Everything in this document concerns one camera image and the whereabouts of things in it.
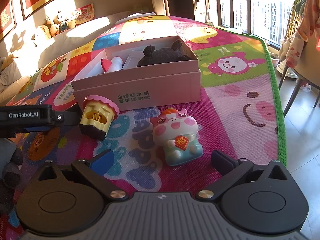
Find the gloved left hand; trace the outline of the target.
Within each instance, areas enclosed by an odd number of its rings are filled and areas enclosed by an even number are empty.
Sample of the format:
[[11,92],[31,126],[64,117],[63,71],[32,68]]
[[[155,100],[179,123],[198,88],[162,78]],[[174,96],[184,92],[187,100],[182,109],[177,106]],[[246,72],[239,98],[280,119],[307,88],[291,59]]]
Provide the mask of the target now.
[[22,181],[19,169],[22,164],[23,154],[17,145],[7,138],[1,138],[1,215],[9,214],[14,207],[15,189]]

